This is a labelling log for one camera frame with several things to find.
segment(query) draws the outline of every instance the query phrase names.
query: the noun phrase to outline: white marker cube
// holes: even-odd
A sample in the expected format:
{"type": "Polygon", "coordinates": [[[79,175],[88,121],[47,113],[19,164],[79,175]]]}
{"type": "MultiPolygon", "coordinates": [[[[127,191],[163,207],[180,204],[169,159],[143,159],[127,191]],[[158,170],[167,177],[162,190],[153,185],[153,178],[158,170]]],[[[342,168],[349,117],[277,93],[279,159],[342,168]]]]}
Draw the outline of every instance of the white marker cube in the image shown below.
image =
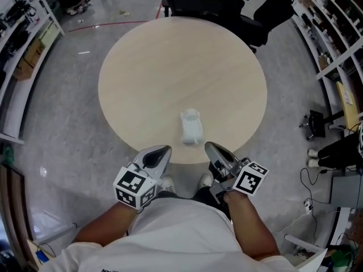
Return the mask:
{"type": "Polygon", "coordinates": [[[157,195],[157,181],[135,171],[122,167],[113,182],[115,197],[118,201],[140,209],[157,195]]]}
{"type": "Polygon", "coordinates": [[[253,161],[242,168],[233,189],[254,196],[268,172],[268,169],[253,161]]]}

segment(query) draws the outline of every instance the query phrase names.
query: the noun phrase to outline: paper on desk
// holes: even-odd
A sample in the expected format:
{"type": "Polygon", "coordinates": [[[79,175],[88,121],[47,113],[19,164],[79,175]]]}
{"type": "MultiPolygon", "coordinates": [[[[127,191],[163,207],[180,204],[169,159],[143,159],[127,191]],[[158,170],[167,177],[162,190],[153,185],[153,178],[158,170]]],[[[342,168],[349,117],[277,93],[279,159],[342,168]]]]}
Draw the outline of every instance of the paper on desk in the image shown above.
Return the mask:
{"type": "Polygon", "coordinates": [[[348,90],[344,90],[344,101],[349,105],[353,105],[353,101],[348,90]]]}

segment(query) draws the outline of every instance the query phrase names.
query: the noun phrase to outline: white table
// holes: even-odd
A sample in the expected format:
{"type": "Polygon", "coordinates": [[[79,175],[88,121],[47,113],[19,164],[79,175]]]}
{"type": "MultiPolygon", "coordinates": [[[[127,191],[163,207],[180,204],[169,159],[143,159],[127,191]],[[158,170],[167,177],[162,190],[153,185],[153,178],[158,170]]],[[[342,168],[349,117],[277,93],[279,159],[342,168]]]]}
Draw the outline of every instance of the white table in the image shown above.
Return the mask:
{"type": "Polygon", "coordinates": [[[99,100],[113,130],[137,151],[170,145],[172,163],[207,162],[204,144],[182,143],[180,112],[200,112],[205,141],[232,152],[263,118],[267,87],[259,62],[230,31],[170,17],[142,24],[106,56],[99,100]]]}

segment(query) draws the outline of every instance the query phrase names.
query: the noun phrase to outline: concrete floor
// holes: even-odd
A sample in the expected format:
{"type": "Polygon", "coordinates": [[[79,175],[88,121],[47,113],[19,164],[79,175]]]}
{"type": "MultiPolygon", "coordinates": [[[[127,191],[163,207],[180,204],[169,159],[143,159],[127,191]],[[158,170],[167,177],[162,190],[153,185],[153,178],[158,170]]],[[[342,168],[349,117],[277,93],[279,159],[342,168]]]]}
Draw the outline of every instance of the concrete floor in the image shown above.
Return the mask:
{"type": "MultiPolygon", "coordinates": [[[[68,19],[63,26],[69,31],[110,22],[152,20],[160,1],[92,0],[88,12],[68,19]],[[131,16],[121,16],[120,10],[131,16]]],[[[264,1],[246,2],[243,13],[252,16],[264,1]]],[[[25,144],[15,146],[15,165],[26,177],[28,209],[32,223],[40,230],[38,235],[52,230],[48,216],[83,226],[115,203],[112,182],[136,151],[107,124],[98,100],[98,75],[114,43],[137,25],[68,32],[48,54],[29,103],[23,128],[25,144]],[[46,176],[40,174],[41,167],[47,170],[46,176]]],[[[337,134],[329,132],[327,138],[307,142],[298,128],[310,108],[327,112],[314,63],[291,21],[274,29],[256,56],[266,76],[267,109],[257,132],[236,155],[248,156],[270,169],[252,202],[268,228],[276,232],[305,212],[303,201],[309,193],[300,183],[299,172],[306,164],[306,150],[333,142],[337,134]]],[[[189,197],[207,168],[207,164],[170,164],[167,173],[174,178],[177,193],[189,197]]],[[[315,178],[317,171],[310,173],[315,178]]],[[[329,200],[330,179],[329,173],[320,177],[312,187],[313,197],[329,200]]],[[[329,205],[315,204],[316,214],[330,210],[329,205]]],[[[306,216],[276,239],[281,247],[286,233],[312,241],[313,229],[313,219],[306,216]]]]}

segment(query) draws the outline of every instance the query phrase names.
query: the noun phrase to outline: green object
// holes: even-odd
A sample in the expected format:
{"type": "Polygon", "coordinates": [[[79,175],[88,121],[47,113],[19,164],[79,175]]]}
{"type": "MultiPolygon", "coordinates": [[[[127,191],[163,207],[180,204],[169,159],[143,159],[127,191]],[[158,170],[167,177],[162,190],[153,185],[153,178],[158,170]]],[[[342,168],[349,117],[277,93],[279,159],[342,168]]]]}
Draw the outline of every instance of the green object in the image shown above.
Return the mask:
{"type": "Polygon", "coordinates": [[[331,259],[334,263],[334,267],[347,267],[351,260],[351,252],[342,252],[340,250],[336,251],[332,256],[331,259]]]}
{"type": "Polygon", "coordinates": [[[5,163],[9,166],[14,164],[14,149],[10,145],[5,148],[5,163]]]}

